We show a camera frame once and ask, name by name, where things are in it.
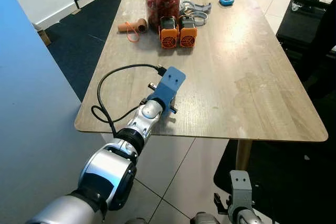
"tile floor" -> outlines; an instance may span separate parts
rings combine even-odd
[[[82,7],[93,0],[80,0]],[[256,0],[274,33],[290,0]],[[110,135],[103,134],[106,141]],[[227,140],[153,136],[139,159],[138,173],[126,205],[108,213],[106,224],[123,224],[142,217],[150,224],[187,224],[198,211],[214,214],[223,223],[213,204],[213,193],[223,200],[228,195],[213,183],[213,176]],[[265,223],[271,220],[258,213]]]

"blue device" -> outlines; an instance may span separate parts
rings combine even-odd
[[[170,103],[174,99],[177,90],[185,80],[185,74],[174,67],[169,67],[164,73],[161,81],[157,85],[154,93],[150,94],[147,99],[157,98],[164,103],[164,112],[173,111]]]
[[[220,4],[223,6],[232,5],[235,0],[219,0]]]

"dark carpet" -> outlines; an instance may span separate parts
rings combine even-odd
[[[82,101],[121,0],[95,0],[46,30],[48,49]]]
[[[323,143],[254,141],[248,173],[255,209],[280,224],[329,223],[336,191],[336,94],[314,100],[329,138]],[[214,176],[215,184],[231,193],[229,171],[235,168],[237,141],[230,140]]]

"cable connector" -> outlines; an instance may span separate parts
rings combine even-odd
[[[164,73],[166,73],[167,69],[165,69],[164,67],[162,67],[161,65],[157,65],[155,66],[157,73],[161,76],[164,75]]]

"table leg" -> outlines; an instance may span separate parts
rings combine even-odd
[[[236,170],[247,169],[251,147],[252,147],[252,140],[238,140],[238,147],[236,154]]]

